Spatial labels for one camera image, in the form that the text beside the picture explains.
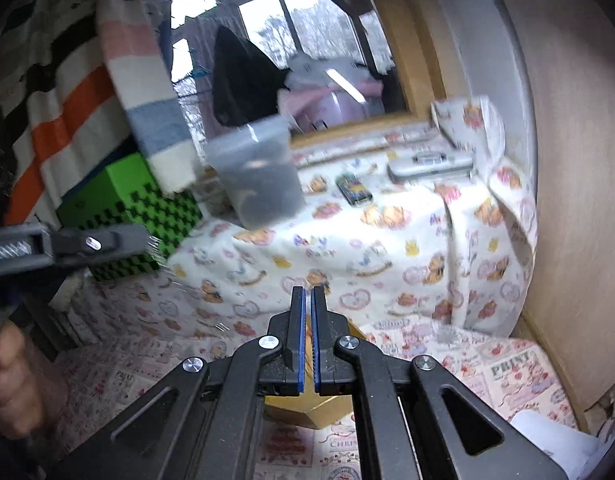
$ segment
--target striped blanket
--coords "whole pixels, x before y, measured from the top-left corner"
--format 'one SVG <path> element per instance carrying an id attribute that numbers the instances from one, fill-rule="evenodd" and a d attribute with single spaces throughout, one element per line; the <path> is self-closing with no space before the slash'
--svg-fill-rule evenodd
<path id="1" fill-rule="evenodd" d="M 18 161 L 6 224 L 58 224 L 65 196 L 137 145 L 163 192 L 194 180 L 142 0 L 16 0 L 0 30 L 0 107 L 0 143 Z"/>

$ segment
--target translucent plastic container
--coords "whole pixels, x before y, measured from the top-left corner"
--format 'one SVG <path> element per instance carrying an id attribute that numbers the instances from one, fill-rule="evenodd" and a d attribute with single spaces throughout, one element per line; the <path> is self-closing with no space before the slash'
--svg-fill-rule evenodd
<path id="1" fill-rule="evenodd" d="M 206 153 L 249 231 L 291 218 L 305 205 L 283 117 L 267 117 L 211 139 Z"/>

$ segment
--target metal bolt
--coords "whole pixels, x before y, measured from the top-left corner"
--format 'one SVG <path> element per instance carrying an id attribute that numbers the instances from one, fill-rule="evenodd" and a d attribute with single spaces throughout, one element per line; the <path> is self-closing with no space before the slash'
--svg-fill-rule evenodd
<path id="1" fill-rule="evenodd" d="M 183 361 L 183 370 L 195 374 L 203 368 L 203 361 L 200 357 L 188 357 Z"/>
<path id="2" fill-rule="evenodd" d="M 434 362 L 434 359 L 432 359 L 430 356 L 428 355 L 418 355 L 414 358 L 414 364 L 420 368 L 421 370 L 424 370 L 426 372 L 429 372 L 434 366 L 436 366 L 436 363 Z"/>
<path id="3" fill-rule="evenodd" d="M 258 340 L 258 346 L 261 348 L 267 348 L 271 350 L 278 346 L 278 337 L 274 337 L 273 335 L 264 335 Z"/>
<path id="4" fill-rule="evenodd" d="M 91 236 L 88 236 L 87 238 L 85 238 L 85 244 L 91 248 L 94 249 L 95 251 L 100 251 L 100 242 L 96 239 L 96 238 L 92 238 Z"/>
<path id="5" fill-rule="evenodd" d="M 359 338 L 353 335 L 344 335 L 339 339 L 339 345 L 348 350 L 353 350 L 359 345 Z"/>

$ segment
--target human hand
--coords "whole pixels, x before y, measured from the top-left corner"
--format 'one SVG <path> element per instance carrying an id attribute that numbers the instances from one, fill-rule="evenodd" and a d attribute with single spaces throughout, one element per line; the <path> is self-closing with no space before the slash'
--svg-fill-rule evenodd
<path id="1" fill-rule="evenodd" d="M 25 337 L 9 322 L 0 331 L 0 432 L 22 438 L 43 421 L 43 402 L 25 357 Z"/>

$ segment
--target small green package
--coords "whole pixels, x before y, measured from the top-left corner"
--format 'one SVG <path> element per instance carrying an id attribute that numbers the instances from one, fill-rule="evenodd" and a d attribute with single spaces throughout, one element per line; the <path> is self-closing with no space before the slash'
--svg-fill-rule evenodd
<path id="1" fill-rule="evenodd" d="M 161 240 L 165 259 L 190 233 L 202 216 L 189 191 L 164 196 L 140 153 L 113 164 L 65 200 L 56 210 L 64 227 L 97 229 L 112 224 L 140 223 Z M 99 281 L 154 272 L 158 263 L 147 254 L 91 267 Z"/>

